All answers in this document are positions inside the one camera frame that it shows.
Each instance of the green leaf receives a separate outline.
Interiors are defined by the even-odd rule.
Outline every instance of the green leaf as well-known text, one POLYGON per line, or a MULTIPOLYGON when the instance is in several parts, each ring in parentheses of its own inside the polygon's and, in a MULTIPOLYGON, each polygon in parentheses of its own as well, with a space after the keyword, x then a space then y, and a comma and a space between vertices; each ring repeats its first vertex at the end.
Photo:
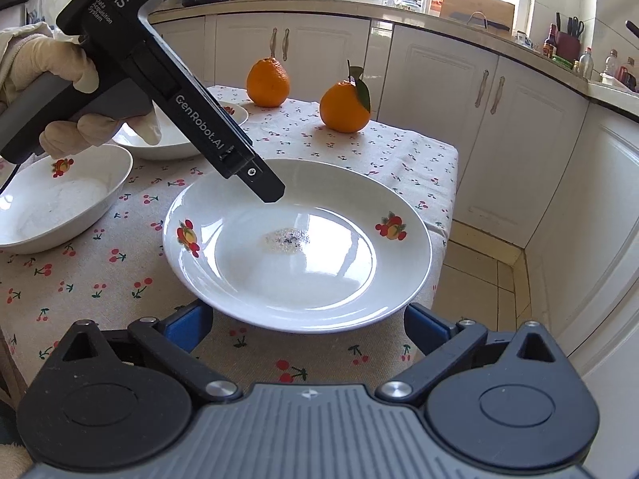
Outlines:
POLYGON ((355 89, 357 90, 357 99, 360 104, 371 113, 371 94, 368 91, 368 86, 361 79, 355 79, 355 89))
POLYGON ((361 66, 349 66, 348 74, 357 81, 357 79, 361 79, 363 75, 363 68, 361 66))

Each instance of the utensil holder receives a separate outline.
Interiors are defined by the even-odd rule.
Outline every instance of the utensil holder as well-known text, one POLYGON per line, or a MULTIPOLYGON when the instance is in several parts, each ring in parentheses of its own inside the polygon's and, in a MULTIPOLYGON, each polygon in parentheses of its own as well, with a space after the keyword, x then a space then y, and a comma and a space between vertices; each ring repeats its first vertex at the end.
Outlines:
POLYGON ((574 63, 577 59, 579 59, 579 54, 581 52, 581 43, 579 38, 571 36, 565 32, 557 33, 557 52, 556 54, 559 57, 574 63))

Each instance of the cherry patterned tablecloth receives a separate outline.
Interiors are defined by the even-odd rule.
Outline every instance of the cherry patterned tablecloth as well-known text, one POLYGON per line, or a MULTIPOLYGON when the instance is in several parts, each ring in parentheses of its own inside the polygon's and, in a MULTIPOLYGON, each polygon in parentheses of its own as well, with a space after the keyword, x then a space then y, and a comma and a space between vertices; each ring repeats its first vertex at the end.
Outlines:
MULTIPOLYGON (((432 305, 454 205, 455 148, 373 122, 359 134, 342 135, 322 124, 317 103, 289 99, 280 108, 266 109, 253 105, 244 90, 210 91, 247 109, 250 117, 243 127, 264 158, 344 166, 371 176, 413 206, 433 242, 431 273, 417 300, 432 305)), ((117 203, 89 230, 47 252, 0 254, 0 327, 27 383, 75 320, 120 329, 146 315, 166 317, 195 298, 165 260, 162 222, 178 193, 211 170, 202 156, 135 160, 117 203)), ((212 332, 194 350, 244 388, 278 380, 376 386, 410 366, 416 354, 404 332, 403 312, 330 335, 268 331, 215 312, 212 332)))

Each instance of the metal screw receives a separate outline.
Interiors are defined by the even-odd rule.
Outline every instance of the metal screw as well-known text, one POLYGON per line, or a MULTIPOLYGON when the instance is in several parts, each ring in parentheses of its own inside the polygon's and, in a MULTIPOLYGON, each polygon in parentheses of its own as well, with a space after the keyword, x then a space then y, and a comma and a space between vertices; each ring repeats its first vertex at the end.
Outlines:
POLYGON ((217 398, 226 398, 227 396, 233 396, 238 390, 237 385, 228 380, 216 380, 215 382, 209 382, 206 384, 206 392, 211 396, 217 398))
POLYGON ((389 398, 406 398, 413 392, 413 388, 404 382, 386 382, 379 390, 389 398))

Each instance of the gray ribbed panel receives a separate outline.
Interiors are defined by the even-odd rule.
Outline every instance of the gray ribbed panel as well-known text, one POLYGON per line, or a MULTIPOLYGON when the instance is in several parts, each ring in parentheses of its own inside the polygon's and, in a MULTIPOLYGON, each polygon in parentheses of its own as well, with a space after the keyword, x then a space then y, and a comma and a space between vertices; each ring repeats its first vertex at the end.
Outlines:
MULTIPOLYGON (((200 411, 192 430, 144 465, 100 475, 38 465, 24 479, 497 479, 447 455, 408 408, 363 386, 256 385, 200 411)), ((572 468, 544 479, 589 479, 572 468)))

